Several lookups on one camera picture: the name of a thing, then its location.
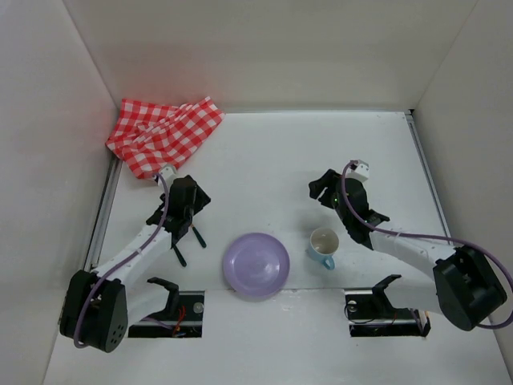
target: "rectangular slot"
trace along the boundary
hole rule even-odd
[[[172,316],[154,313],[128,329],[128,338],[200,338],[203,334],[204,291],[180,292]]]
[[[372,290],[347,290],[344,315],[351,337],[426,337],[429,315],[413,309],[394,309]]]

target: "mug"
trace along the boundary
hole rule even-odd
[[[314,230],[310,235],[309,256],[314,261],[320,262],[328,270],[335,269],[333,255],[337,249],[338,236],[332,229],[323,227]]]

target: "white enclosure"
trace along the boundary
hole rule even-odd
[[[410,290],[407,282],[418,286],[429,280],[398,259],[356,244],[331,210],[309,198],[307,183],[330,166],[339,168],[341,154],[369,161],[371,177],[366,188],[376,210],[390,213],[405,229],[443,233],[403,112],[229,113],[201,150],[180,168],[180,173],[194,176],[212,198],[194,217],[207,249],[187,234],[179,242],[186,268],[169,250],[136,283],[143,289],[149,278],[159,277],[179,285],[180,290],[206,290],[202,338],[126,338],[116,351],[105,355],[78,350],[70,339],[59,335],[45,385],[102,381],[135,385],[144,378],[188,383],[193,367],[201,372],[194,376],[196,385],[210,385],[212,379],[237,385],[241,376],[251,385],[279,385],[285,380],[318,385],[335,379],[410,384],[412,376],[417,376],[417,385],[511,384],[493,332],[465,333],[437,314],[433,314],[433,330],[426,339],[389,337],[369,342],[349,336],[341,289],[368,287],[390,274],[401,274],[401,285]],[[137,235],[160,194],[157,185],[135,180],[123,166],[100,264]],[[305,252],[309,235],[320,226],[339,234],[340,251],[334,255],[333,271],[310,260]],[[241,300],[228,290],[221,271],[230,243],[249,232],[277,237],[290,258],[285,290],[262,302]],[[362,365],[373,370],[363,372]]]
[[[511,20],[511,0],[0,0],[0,382],[44,379],[123,97],[414,109],[449,230],[513,270]]]

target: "red checkered cloth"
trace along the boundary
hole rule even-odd
[[[223,118],[208,97],[179,107],[123,99],[106,145],[136,177],[150,179],[165,164],[179,168]]]

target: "white wall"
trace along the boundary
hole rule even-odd
[[[122,97],[414,107],[475,0],[65,0]]]
[[[512,0],[479,0],[414,118],[451,232],[485,246],[513,272]],[[493,319],[504,320],[512,307]],[[511,373],[513,326],[497,335]]]
[[[60,0],[0,0],[0,383],[42,382],[115,106]]]

